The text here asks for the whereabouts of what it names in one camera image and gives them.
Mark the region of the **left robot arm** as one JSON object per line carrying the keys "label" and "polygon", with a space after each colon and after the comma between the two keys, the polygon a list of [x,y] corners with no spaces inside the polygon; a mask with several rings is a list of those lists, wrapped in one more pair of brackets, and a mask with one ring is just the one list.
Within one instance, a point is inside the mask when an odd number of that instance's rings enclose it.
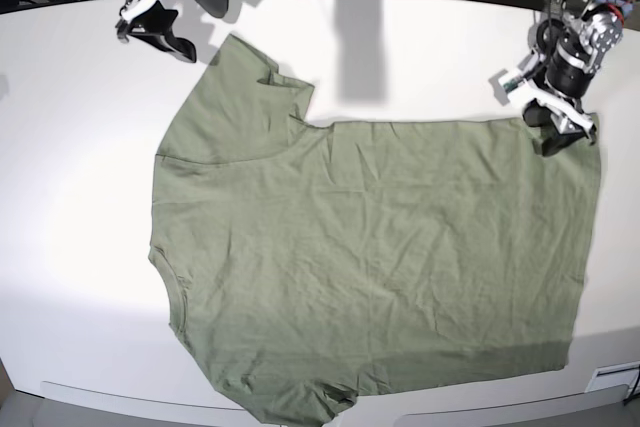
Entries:
{"label": "left robot arm", "polygon": [[545,132],[539,152],[551,157],[586,138],[597,140],[582,97],[607,53],[623,38],[639,0],[547,0],[523,79],[535,93],[524,102],[527,126]]}

